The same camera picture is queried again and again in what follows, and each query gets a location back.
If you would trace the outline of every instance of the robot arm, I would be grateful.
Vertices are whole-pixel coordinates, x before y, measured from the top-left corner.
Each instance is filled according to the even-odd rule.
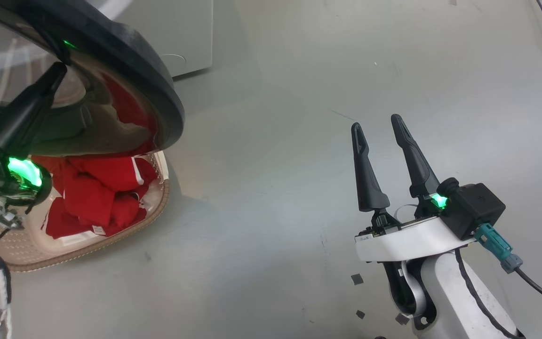
[[[57,62],[34,83],[22,91],[0,113],[0,226],[5,234],[22,229],[22,217],[9,206],[32,206],[49,195],[51,176],[45,168],[26,160],[36,131],[51,109],[54,94],[66,74],[66,65]],[[9,335],[11,285],[6,263],[0,257],[0,330]]]
[[[413,320],[413,333],[419,338],[521,337],[512,335],[517,329],[505,309],[455,253],[476,241],[475,231],[481,224],[494,225],[505,204],[483,184],[459,187],[450,178],[439,185],[402,118],[394,114],[391,122],[409,170],[409,192],[418,199],[415,220],[401,223],[386,211],[390,201],[382,193],[367,158],[368,144],[362,128],[353,124],[359,210],[374,211],[372,225],[355,236],[359,259],[383,264],[399,311],[397,321],[405,324]],[[482,312],[468,281],[505,333]]]

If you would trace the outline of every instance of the teal cable connector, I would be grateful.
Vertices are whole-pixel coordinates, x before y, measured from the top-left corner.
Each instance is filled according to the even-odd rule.
[[[516,268],[523,264],[523,261],[519,256],[511,253],[513,247],[503,239],[492,225],[482,224],[478,226],[474,238],[478,240],[482,247],[488,249],[495,257],[497,257],[497,259],[499,259],[501,267],[508,274],[514,272]]]

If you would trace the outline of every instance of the washing machine door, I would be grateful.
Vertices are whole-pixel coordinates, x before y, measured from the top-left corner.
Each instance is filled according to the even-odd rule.
[[[138,32],[84,0],[0,0],[0,112],[61,58],[69,71],[32,154],[131,156],[179,139],[183,106]]]

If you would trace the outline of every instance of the white stripe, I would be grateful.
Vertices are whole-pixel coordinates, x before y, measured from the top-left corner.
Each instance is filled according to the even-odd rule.
[[[0,270],[0,305],[1,309],[7,309],[7,279],[4,270]]]
[[[6,339],[11,339],[11,308],[7,309],[6,317]]]
[[[26,85],[30,86],[32,85],[32,61],[31,57],[28,55],[28,47],[24,46],[22,51],[24,52],[24,62],[26,65]]]
[[[4,64],[4,73],[1,76],[1,82],[0,82],[0,103],[3,100],[4,95],[6,94],[6,90],[8,88],[9,73],[11,71],[11,62],[14,60],[14,49],[16,49],[17,42],[18,42],[18,39],[13,38],[11,39],[11,43],[9,43],[9,48],[6,55],[6,63]]]
[[[135,171],[135,179],[137,180],[138,184],[143,185],[142,174],[140,174],[139,169],[137,169],[137,163],[135,162],[135,158],[132,157],[131,161],[133,161],[133,170]]]

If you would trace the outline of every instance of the gray floor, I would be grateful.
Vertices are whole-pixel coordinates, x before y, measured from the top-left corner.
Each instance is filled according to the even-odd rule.
[[[370,219],[357,210],[353,121],[390,211],[414,202],[392,113],[440,180],[484,182],[505,202],[497,228],[542,283],[533,1],[217,0],[214,40],[212,69],[176,83],[186,127],[166,152],[170,208],[130,241],[16,274],[16,339],[412,337],[382,267],[353,244]],[[464,252],[542,338],[542,297],[478,245]]]

